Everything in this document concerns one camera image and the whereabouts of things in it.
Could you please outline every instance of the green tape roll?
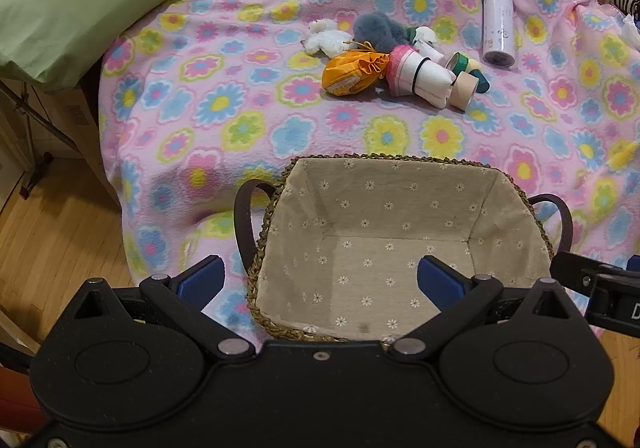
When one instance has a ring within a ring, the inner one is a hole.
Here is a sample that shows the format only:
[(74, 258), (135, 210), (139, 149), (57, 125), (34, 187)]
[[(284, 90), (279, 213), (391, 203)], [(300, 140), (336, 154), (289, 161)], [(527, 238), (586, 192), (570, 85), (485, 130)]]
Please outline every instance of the green tape roll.
[(453, 56), (447, 63), (447, 69), (453, 71), (458, 77), (461, 72), (466, 71), (466, 66), (469, 65), (469, 58), (460, 53), (453, 53)]
[(489, 82), (478, 69), (473, 69), (469, 74), (478, 78), (478, 88), (476, 89), (478, 94), (484, 94), (489, 90)]

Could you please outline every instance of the black rubber band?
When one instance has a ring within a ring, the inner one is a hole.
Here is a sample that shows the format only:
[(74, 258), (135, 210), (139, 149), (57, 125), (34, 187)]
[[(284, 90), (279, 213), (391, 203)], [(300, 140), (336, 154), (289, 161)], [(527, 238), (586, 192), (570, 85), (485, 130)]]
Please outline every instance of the black rubber band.
[(424, 58), (421, 62), (420, 65), (418, 65), (418, 68), (415, 70), (415, 74), (414, 74), (414, 82), (411, 84), (411, 92), (413, 94), (415, 94), (415, 82), (418, 79), (418, 73), (420, 72), (420, 67), (422, 67), (422, 64), (425, 63), (427, 60), (431, 60), (431, 58)]

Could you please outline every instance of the white stuffed toy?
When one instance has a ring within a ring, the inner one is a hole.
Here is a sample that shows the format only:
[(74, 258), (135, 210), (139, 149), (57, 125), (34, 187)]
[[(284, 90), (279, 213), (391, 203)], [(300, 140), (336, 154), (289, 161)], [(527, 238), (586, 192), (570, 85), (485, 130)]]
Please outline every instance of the white stuffed toy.
[(345, 43), (352, 39), (353, 36), (349, 33), (338, 29), (338, 24), (336, 24), (335, 20), (322, 18), (309, 24), (308, 36), (302, 42), (302, 45), (307, 54), (315, 54), (318, 51), (322, 51), (329, 58), (335, 58), (338, 54), (358, 47), (354, 43)]

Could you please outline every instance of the tape roll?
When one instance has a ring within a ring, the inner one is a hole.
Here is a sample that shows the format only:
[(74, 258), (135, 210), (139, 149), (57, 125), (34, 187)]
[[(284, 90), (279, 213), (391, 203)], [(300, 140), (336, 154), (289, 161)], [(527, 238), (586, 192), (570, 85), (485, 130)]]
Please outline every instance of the tape roll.
[(469, 73), (461, 72), (451, 89), (449, 103), (460, 110), (466, 110), (471, 98), (476, 94), (478, 78)]
[(478, 90), (476, 91), (478, 94), (484, 94), (489, 90), (489, 82), (478, 69), (469, 71), (469, 74), (478, 78)]
[(453, 56), (447, 62), (447, 69), (453, 71), (458, 76), (461, 72), (466, 71), (466, 67), (469, 65), (469, 58), (460, 53), (453, 53)]

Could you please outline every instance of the fleece blanket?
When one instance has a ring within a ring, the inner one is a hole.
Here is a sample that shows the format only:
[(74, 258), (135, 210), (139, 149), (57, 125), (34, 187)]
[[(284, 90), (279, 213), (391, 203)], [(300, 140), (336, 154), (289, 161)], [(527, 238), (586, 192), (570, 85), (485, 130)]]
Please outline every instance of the fleece blanket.
[[(445, 52), (477, 59), (482, 0), (170, 0), (149, 13), (110, 48), (100, 84), (102, 154), (133, 277), (218, 254), (225, 288), (205, 311), (259, 343), (234, 238), (236, 190), (275, 180), (296, 155), (350, 153), (489, 163), (528, 195), (564, 198), (574, 251), (624, 265), (640, 249), (640, 55), (620, 40), (622, 16), (596, 0), (513, 1), (516, 64), (485, 64), (491, 88), (464, 113), (392, 98), (385, 82), (332, 97), (321, 89), (326, 59), (300, 40), (316, 18), (349, 31), (378, 10), (429, 25)], [(555, 208), (537, 210), (558, 240)], [(255, 216), (259, 229), (259, 206)]]

